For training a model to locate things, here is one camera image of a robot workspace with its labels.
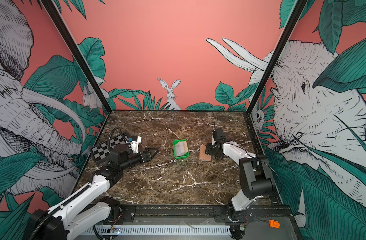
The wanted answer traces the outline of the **tan leather card holder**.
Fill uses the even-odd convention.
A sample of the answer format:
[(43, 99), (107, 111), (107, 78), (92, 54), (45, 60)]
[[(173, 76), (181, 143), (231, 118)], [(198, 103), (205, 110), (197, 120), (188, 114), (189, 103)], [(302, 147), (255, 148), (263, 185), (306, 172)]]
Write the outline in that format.
[(211, 156), (205, 153), (206, 150), (206, 146), (201, 145), (200, 146), (200, 151), (199, 151), (199, 160), (200, 161), (205, 161), (205, 162), (210, 162), (211, 161)]

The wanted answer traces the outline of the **green plastic card tray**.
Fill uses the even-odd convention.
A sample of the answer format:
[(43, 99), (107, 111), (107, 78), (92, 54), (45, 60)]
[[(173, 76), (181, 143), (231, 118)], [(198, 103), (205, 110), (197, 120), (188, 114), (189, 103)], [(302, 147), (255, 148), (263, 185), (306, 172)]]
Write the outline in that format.
[(189, 157), (188, 145), (185, 139), (173, 141), (173, 150), (174, 157), (178, 160)]

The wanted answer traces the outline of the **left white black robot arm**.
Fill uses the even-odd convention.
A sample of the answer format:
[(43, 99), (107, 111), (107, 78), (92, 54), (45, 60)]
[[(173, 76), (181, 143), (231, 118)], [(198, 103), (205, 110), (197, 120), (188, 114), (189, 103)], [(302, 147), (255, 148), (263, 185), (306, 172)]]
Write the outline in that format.
[(145, 148), (133, 153), (127, 144), (109, 149), (106, 160), (81, 189), (46, 211), (37, 210), (28, 220), (25, 240), (73, 240), (100, 221), (118, 219), (120, 204), (105, 198), (87, 209), (99, 195), (112, 188), (123, 176), (124, 170), (151, 161), (159, 152)]

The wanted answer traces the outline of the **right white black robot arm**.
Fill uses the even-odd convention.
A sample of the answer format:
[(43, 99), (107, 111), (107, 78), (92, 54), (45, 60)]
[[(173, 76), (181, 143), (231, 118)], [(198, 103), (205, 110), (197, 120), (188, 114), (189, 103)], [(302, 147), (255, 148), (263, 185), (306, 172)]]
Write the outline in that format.
[(272, 169), (264, 155), (253, 154), (233, 141), (208, 143), (205, 153), (220, 159), (227, 156), (239, 166), (241, 190), (227, 206), (227, 216), (231, 222), (244, 220), (251, 205), (275, 192)]

